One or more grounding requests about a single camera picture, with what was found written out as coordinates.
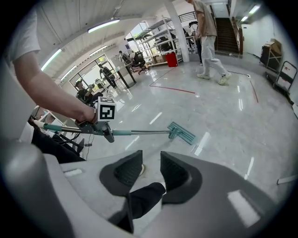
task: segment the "white column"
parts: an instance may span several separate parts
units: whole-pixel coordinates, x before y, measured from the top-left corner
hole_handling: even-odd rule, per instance
[[[176,9],[171,1],[163,0],[163,2],[164,2],[164,6],[166,7],[166,9],[169,13],[170,18],[172,19],[174,28],[176,30],[177,38],[178,38],[179,45],[181,48],[183,62],[189,62],[190,57],[188,55],[188,47],[187,47],[187,43],[186,43],[186,38],[184,36],[184,31],[183,31],[179,16],[176,12]]]

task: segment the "stair railing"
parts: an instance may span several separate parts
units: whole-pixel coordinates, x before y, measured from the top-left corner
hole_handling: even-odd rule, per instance
[[[242,33],[242,28],[238,28],[235,21],[235,17],[232,17],[232,26],[236,36],[239,54],[242,55],[243,54],[243,33]]]

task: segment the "ceiling light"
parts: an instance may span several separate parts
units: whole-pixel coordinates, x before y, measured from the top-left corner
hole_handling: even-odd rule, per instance
[[[63,77],[62,77],[62,79],[61,79],[61,81],[62,80],[64,80],[64,78],[66,77],[66,76],[68,76],[69,75],[69,73],[70,72],[72,72],[74,69],[76,68],[76,65],[75,66],[73,66]]]
[[[88,33],[91,33],[91,32],[93,32],[93,31],[96,31],[96,30],[98,30],[98,29],[100,29],[100,28],[103,28],[103,27],[105,27],[105,26],[108,26],[108,25],[117,23],[117,22],[119,22],[119,21],[120,21],[120,19],[116,19],[116,20],[112,20],[112,21],[108,21],[108,22],[106,22],[106,23],[100,24],[100,25],[98,25],[98,26],[95,26],[95,27],[89,29],[89,30],[88,30]]]
[[[241,21],[245,21],[246,19],[248,19],[248,16],[243,17]]]
[[[90,56],[96,54],[97,52],[103,50],[104,48],[107,48],[107,46],[103,46],[102,48],[99,48],[98,50],[95,50],[93,53],[90,54]]]
[[[48,61],[43,65],[43,67],[41,67],[41,70],[43,71],[46,67],[47,67],[47,65],[61,52],[62,50],[61,49],[58,49],[56,52],[55,52],[55,54],[53,54],[52,56],[51,56],[51,58],[49,58],[48,59]]]
[[[259,8],[260,8],[260,5],[259,5],[259,6],[254,6],[254,7],[250,10],[249,14],[253,14],[253,13],[255,13]]]

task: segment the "red bin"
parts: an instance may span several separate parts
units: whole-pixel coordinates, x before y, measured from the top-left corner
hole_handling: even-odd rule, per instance
[[[169,67],[176,67],[178,65],[176,54],[174,52],[166,54],[166,59]]]

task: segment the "walking man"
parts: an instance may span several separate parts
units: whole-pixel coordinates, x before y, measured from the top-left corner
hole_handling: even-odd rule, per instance
[[[196,34],[196,39],[201,36],[202,43],[202,60],[204,71],[198,74],[198,78],[210,79],[210,67],[213,67],[222,78],[219,85],[224,85],[231,77],[222,65],[219,59],[215,58],[214,42],[217,36],[216,28],[211,13],[209,12],[206,4],[200,0],[186,0],[194,6],[196,17],[199,23],[199,29]]]

